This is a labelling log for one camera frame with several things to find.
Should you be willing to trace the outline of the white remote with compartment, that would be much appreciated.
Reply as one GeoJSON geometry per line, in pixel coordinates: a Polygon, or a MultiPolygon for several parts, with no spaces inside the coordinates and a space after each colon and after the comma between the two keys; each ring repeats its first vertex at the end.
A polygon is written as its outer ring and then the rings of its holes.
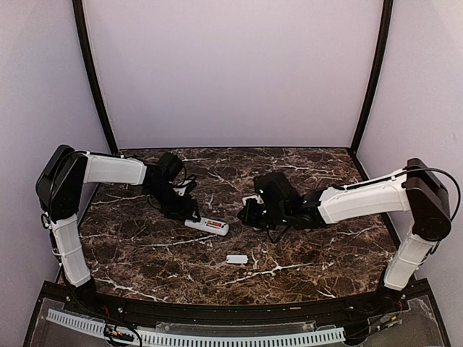
{"type": "Polygon", "coordinates": [[[199,231],[208,232],[219,236],[226,236],[229,232],[229,224],[202,217],[199,221],[186,220],[184,225],[199,231]]]}

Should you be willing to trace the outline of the white battery cover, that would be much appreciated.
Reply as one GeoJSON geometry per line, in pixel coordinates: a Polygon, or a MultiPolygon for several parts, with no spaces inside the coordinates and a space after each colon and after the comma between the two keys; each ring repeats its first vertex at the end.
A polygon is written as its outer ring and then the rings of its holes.
{"type": "Polygon", "coordinates": [[[248,256],[245,254],[228,254],[226,263],[233,265],[244,265],[248,263],[248,256]]]}

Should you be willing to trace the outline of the red orange battery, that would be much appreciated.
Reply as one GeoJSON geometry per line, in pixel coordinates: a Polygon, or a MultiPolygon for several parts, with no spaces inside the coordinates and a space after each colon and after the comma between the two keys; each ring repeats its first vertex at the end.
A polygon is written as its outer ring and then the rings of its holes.
{"type": "Polygon", "coordinates": [[[217,222],[217,221],[212,221],[212,220],[208,220],[206,225],[207,225],[207,227],[217,228],[217,229],[221,229],[221,228],[224,227],[223,223],[220,223],[220,222],[217,222]]]}

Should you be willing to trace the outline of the white remote with green buttons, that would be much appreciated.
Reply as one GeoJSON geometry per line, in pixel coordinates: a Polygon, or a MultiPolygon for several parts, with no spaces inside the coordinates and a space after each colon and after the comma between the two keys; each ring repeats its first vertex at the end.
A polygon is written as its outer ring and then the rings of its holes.
{"type": "Polygon", "coordinates": [[[257,195],[251,195],[247,197],[242,198],[242,204],[245,206],[248,202],[255,202],[257,204],[260,204],[260,198],[257,195]]]}

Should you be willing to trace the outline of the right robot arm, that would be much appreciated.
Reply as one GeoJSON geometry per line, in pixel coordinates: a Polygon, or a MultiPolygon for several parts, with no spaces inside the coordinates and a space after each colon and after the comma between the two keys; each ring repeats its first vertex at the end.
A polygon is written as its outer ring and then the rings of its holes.
{"type": "Polygon", "coordinates": [[[254,179],[253,196],[243,199],[241,222],[256,229],[315,230],[343,220],[390,212],[410,212],[412,225],[388,264],[383,284],[369,299],[369,307],[383,314],[397,301],[414,272],[451,231],[458,210],[437,175],[419,158],[404,168],[357,184],[331,186],[301,195],[282,172],[254,179]]]}

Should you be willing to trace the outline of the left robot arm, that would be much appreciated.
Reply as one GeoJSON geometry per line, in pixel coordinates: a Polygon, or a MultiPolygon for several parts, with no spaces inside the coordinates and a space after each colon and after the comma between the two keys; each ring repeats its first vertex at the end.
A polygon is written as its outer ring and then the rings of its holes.
{"type": "Polygon", "coordinates": [[[156,163],[146,163],[122,155],[78,151],[69,145],[57,147],[35,190],[46,217],[44,227],[53,235],[64,274],[73,286],[83,286],[92,279],[77,222],[83,186],[89,183],[140,186],[143,194],[159,203],[166,218],[198,222],[197,200],[190,193],[179,194],[173,184],[183,168],[183,162],[172,153],[164,153],[156,163]]]}

